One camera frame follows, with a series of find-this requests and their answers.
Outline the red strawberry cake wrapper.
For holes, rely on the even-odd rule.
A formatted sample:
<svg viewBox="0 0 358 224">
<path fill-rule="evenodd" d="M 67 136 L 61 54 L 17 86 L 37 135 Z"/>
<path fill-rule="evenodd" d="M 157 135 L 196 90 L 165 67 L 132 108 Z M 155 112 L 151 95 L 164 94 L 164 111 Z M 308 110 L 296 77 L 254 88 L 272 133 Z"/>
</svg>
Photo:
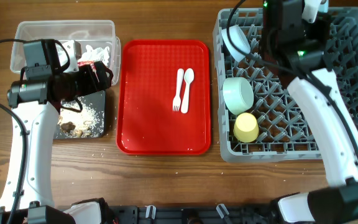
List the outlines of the red strawberry cake wrapper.
<svg viewBox="0 0 358 224">
<path fill-rule="evenodd" d="M 91 61 L 78 62 L 77 66 L 79 68 L 79 71 L 89 76 L 93 81 L 99 82 L 99 78 L 96 73 L 96 67 L 94 66 L 93 62 Z"/>
</svg>

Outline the rice and food scraps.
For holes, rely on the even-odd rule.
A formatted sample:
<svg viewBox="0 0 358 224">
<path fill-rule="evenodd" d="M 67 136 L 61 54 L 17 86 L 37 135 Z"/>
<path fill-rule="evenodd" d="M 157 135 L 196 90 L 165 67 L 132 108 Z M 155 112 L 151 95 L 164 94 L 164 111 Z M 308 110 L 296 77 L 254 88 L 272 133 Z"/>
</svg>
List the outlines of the rice and food scraps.
<svg viewBox="0 0 358 224">
<path fill-rule="evenodd" d="M 98 138 L 104 134 L 104 111 L 84 105 L 80 113 L 60 110 L 55 139 Z"/>
</svg>

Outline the white tissue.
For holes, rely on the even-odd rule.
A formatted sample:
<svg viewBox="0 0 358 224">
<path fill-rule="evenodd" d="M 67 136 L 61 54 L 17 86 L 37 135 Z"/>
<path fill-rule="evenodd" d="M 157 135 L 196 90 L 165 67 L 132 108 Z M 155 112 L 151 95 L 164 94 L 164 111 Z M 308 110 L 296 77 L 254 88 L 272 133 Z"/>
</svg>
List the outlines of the white tissue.
<svg viewBox="0 0 358 224">
<path fill-rule="evenodd" d="M 85 47 L 86 52 L 82 54 L 81 58 L 78 59 L 78 62 L 98 62 L 101 61 L 105 65 L 108 65 L 109 63 L 109 53 L 110 48 L 109 47 L 97 47 L 93 48 L 90 45 L 86 45 Z"/>
</svg>

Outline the white plastic fork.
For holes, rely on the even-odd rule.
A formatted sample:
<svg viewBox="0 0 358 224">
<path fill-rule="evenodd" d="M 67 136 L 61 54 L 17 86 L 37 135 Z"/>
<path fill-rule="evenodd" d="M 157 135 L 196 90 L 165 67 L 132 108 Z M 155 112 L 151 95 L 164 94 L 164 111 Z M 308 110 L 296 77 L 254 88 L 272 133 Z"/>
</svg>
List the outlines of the white plastic fork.
<svg viewBox="0 0 358 224">
<path fill-rule="evenodd" d="M 181 93 L 181 86 L 182 86 L 184 74 L 185 74 L 184 69 L 179 68 L 177 70 L 176 91 L 172 103 L 173 111 L 179 111 L 180 109 L 180 105 L 181 105 L 180 93 Z"/>
</svg>

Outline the white plastic spoon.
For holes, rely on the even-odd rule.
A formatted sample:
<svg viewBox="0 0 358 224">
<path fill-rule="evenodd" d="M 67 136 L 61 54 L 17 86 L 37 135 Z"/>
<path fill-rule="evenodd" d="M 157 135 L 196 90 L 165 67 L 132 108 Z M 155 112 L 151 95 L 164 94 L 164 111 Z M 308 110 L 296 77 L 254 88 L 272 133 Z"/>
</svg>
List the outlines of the white plastic spoon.
<svg viewBox="0 0 358 224">
<path fill-rule="evenodd" d="M 189 108 L 189 100 L 190 100 L 190 85 L 195 78 L 195 73 L 192 68 L 188 68 L 184 74 L 185 81 L 185 91 L 183 95 L 183 101 L 181 103 L 181 112 L 186 114 Z"/>
</svg>

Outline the mint green bowl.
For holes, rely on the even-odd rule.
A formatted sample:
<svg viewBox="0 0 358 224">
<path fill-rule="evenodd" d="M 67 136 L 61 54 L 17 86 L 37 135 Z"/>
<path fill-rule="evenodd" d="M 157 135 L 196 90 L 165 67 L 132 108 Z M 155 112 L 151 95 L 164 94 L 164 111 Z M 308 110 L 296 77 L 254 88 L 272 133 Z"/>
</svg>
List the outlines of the mint green bowl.
<svg viewBox="0 0 358 224">
<path fill-rule="evenodd" d="M 254 104 L 254 92 L 249 81 L 244 77 L 225 79 L 223 83 L 223 98 L 228 110 L 239 115 Z"/>
</svg>

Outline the light blue bowl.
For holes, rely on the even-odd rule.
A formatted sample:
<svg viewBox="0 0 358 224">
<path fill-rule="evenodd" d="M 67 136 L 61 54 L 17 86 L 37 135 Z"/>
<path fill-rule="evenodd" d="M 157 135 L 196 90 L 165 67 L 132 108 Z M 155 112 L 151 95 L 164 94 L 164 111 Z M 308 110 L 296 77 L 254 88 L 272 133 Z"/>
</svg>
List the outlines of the light blue bowl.
<svg viewBox="0 0 358 224">
<path fill-rule="evenodd" d="M 230 35 L 232 43 L 245 54 L 250 53 L 249 41 L 245 33 L 241 30 L 241 28 L 238 25 L 230 26 L 229 32 L 227 32 L 227 29 L 222 30 L 223 42 L 226 45 L 229 53 L 231 54 L 231 56 L 234 58 L 235 61 L 241 62 L 245 58 L 245 55 L 240 53 L 238 50 L 236 50 L 233 47 L 233 45 L 230 43 L 228 39 L 227 34 Z"/>
</svg>

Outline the yellow plastic cup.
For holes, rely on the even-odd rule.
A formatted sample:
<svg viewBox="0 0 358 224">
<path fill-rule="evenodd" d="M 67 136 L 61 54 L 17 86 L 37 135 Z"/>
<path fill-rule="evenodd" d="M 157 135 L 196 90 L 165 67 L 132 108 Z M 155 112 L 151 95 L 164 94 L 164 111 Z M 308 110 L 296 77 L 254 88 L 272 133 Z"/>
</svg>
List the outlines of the yellow plastic cup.
<svg viewBox="0 0 358 224">
<path fill-rule="evenodd" d="M 233 133 L 240 142 L 255 141 L 259 135 L 259 126 L 255 116 L 250 113 L 239 114 L 234 123 Z"/>
</svg>

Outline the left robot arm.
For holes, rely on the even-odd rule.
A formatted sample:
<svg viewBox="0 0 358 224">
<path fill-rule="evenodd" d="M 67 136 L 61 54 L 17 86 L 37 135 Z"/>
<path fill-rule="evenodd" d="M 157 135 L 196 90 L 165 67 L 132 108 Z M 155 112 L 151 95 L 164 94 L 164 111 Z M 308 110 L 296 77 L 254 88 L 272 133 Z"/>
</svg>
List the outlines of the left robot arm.
<svg viewBox="0 0 358 224">
<path fill-rule="evenodd" d="M 0 223 L 115 223 L 103 198 L 54 206 L 52 144 L 64 101 L 78 101 L 111 87 L 113 72 L 102 62 L 70 68 L 60 63 L 55 39 L 22 41 L 26 65 L 7 92 L 12 145 L 6 184 L 0 198 Z"/>
</svg>

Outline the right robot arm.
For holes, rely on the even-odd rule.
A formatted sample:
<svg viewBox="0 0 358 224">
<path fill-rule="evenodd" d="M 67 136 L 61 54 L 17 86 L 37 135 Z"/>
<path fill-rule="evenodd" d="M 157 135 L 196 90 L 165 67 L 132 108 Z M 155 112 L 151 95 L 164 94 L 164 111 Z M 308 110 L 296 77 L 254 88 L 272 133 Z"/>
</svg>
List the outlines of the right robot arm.
<svg viewBox="0 0 358 224">
<path fill-rule="evenodd" d="M 342 99 L 326 49 L 327 1 L 264 1 L 255 61 L 275 72 L 300 108 L 323 159 L 328 187 L 272 202 L 278 223 L 358 219 L 358 130 Z"/>
</svg>

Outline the black food waste tray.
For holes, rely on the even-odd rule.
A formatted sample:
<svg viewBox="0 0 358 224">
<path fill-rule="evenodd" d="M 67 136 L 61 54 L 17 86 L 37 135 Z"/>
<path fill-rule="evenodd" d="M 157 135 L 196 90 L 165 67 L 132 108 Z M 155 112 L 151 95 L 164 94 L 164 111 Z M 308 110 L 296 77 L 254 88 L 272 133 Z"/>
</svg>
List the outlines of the black food waste tray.
<svg viewBox="0 0 358 224">
<path fill-rule="evenodd" d="M 54 139 L 99 138 L 104 134 L 106 92 L 81 96 L 78 100 L 83 107 L 80 113 L 60 110 Z"/>
</svg>

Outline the clear plastic waste bin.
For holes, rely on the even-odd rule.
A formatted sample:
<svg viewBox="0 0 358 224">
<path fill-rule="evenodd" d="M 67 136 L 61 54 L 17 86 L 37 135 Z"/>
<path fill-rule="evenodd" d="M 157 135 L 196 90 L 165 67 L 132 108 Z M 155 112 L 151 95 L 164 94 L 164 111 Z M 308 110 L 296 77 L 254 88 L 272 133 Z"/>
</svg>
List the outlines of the clear plastic waste bin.
<svg viewBox="0 0 358 224">
<path fill-rule="evenodd" d="M 112 84 L 119 81 L 121 68 L 121 41 L 110 20 L 59 20 L 24 21 L 16 30 L 16 39 L 56 39 L 61 43 L 75 40 L 81 45 L 81 53 L 97 52 L 113 72 Z"/>
</svg>

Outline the grey dishwasher rack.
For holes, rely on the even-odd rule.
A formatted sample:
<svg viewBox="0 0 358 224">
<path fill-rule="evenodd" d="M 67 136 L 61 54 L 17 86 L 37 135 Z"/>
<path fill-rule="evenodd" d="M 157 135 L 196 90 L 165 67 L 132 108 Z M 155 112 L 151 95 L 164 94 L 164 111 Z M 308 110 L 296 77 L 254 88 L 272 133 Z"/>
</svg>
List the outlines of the grey dishwasher rack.
<svg viewBox="0 0 358 224">
<path fill-rule="evenodd" d="M 332 7 L 327 51 L 330 54 L 342 98 L 358 130 L 358 7 Z M 253 61 L 236 62 L 223 42 L 227 25 L 238 25 L 257 53 L 262 33 L 262 10 L 243 8 L 232 14 L 219 11 L 213 30 L 214 66 L 218 87 L 228 78 L 243 77 L 251 84 L 259 135 L 254 142 L 240 142 L 233 134 L 236 116 L 219 99 L 220 154 L 226 162 L 278 162 L 321 157 L 311 129 L 300 108 L 276 75 Z"/>
</svg>

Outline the red plastic tray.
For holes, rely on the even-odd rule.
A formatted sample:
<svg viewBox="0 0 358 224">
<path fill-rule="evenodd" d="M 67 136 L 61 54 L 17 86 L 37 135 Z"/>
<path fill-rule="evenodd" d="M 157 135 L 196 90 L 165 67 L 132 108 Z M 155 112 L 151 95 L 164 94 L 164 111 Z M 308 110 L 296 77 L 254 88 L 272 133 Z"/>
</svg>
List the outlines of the red plastic tray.
<svg viewBox="0 0 358 224">
<path fill-rule="evenodd" d="M 193 69 L 189 110 L 173 110 L 178 69 Z M 209 49 L 199 40 L 132 40 L 121 65 L 117 147 L 132 155 L 199 155 L 211 145 Z"/>
</svg>

